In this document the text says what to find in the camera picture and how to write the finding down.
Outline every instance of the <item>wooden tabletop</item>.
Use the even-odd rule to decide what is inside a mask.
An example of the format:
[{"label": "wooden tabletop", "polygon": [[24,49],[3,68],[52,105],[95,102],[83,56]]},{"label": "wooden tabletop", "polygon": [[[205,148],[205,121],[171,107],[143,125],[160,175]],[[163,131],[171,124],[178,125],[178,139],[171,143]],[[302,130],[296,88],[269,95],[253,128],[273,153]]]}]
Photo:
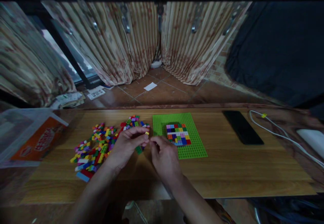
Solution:
[{"label": "wooden tabletop", "polygon": [[[222,108],[82,110],[63,138],[26,183],[22,203],[74,202],[86,183],[76,177],[70,163],[75,146],[92,133],[92,126],[105,122],[116,125],[131,115],[153,125],[152,115],[191,113],[208,157],[180,160],[183,173],[204,198],[314,195],[311,178],[288,155],[277,139],[251,123],[247,108],[243,113],[264,145],[242,144],[222,114]],[[169,199],[151,163],[149,146],[135,152],[116,182],[116,193],[137,199]]]}]

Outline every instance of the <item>clear plastic container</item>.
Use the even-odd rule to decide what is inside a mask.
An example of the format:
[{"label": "clear plastic container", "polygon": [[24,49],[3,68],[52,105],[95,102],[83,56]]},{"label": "clear plastic container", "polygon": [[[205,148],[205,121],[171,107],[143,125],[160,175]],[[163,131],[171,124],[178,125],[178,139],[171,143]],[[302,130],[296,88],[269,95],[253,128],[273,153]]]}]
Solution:
[{"label": "clear plastic container", "polygon": [[0,115],[0,168],[39,166],[67,126],[50,108],[3,112]]}]

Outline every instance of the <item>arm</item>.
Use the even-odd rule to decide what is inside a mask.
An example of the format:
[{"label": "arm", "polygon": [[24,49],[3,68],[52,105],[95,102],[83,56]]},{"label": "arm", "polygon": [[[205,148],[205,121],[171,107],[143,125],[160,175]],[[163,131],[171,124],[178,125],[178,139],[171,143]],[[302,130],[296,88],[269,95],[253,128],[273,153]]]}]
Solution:
[{"label": "arm", "polygon": [[152,162],[164,185],[192,224],[223,223],[220,217],[182,174],[177,147],[165,137],[152,137],[150,141]]},{"label": "arm", "polygon": [[74,204],[65,223],[101,221],[109,204],[112,184],[139,145],[145,146],[149,136],[147,128],[134,127],[122,131],[109,157],[89,181]]}]

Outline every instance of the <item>person's right hand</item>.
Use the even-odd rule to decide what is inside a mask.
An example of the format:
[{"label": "person's right hand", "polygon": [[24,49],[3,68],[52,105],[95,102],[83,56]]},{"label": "person's right hand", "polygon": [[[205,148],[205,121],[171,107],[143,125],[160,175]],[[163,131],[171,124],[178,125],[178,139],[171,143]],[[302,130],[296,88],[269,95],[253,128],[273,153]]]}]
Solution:
[{"label": "person's right hand", "polygon": [[183,174],[178,160],[178,149],[164,136],[150,140],[152,162],[162,182],[169,188],[182,184]]}]

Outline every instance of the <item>curtain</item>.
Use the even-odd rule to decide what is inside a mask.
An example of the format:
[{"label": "curtain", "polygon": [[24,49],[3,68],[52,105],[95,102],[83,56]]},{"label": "curtain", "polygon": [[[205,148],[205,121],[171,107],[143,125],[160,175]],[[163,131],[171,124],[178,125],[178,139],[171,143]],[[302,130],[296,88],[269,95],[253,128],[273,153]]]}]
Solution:
[{"label": "curtain", "polygon": [[76,91],[59,55],[17,3],[2,2],[0,13],[0,89],[37,107]]},{"label": "curtain", "polygon": [[159,44],[153,2],[126,4],[130,33],[117,3],[88,2],[82,8],[77,2],[42,3],[105,84],[131,83],[146,75]]},{"label": "curtain", "polygon": [[[204,2],[198,30],[191,33],[197,3],[168,2],[164,9],[161,37],[164,68],[181,82],[198,85],[250,4]],[[238,15],[231,25],[231,31],[223,35],[235,11]]]}]

